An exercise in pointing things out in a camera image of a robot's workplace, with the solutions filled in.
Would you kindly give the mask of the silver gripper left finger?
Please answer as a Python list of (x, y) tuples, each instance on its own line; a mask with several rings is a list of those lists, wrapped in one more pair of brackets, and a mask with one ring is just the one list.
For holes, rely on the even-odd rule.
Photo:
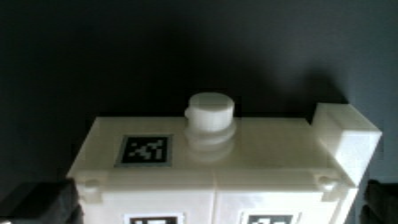
[(0, 201), (0, 224), (83, 224), (74, 181), (23, 183)]

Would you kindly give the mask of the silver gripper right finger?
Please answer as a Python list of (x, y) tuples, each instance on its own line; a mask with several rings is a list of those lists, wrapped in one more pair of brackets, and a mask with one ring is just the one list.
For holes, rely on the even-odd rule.
[(398, 224), (398, 183), (367, 181), (360, 224)]

